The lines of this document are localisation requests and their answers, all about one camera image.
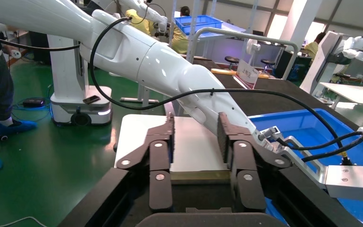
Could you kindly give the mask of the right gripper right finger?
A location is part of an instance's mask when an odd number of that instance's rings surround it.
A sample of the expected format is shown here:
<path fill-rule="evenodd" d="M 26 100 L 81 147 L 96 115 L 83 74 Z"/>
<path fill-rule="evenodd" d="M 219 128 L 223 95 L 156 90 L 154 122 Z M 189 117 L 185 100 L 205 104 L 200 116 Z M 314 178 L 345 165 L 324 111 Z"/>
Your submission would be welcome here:
<path fill-rule="evenodd" d="M 273 174 L 292 165 L 287 158 L 258 144 L 255 138 L 247 128 L 230 123 L 226 113 L 219 113 L 217 141 L 230 171 L 234 210 L 237 212 L 265 212 L 267 206 L 259 169 Z"/>

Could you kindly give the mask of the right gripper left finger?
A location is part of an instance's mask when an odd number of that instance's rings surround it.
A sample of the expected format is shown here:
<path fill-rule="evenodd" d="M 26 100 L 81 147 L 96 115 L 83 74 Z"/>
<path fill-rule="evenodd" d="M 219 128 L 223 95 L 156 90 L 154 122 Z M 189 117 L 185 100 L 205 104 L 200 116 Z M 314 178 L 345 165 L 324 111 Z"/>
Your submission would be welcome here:
<path fill-rule="evenodd" d="M 133 174 L 140 184 L 149 183 L 149 207 L 152 212 L 173 209 L 170 175 L 174 153 L 174 115 L 169 112 L 164 124 L 147 130 L 144 143 L 116 163 Z"/>

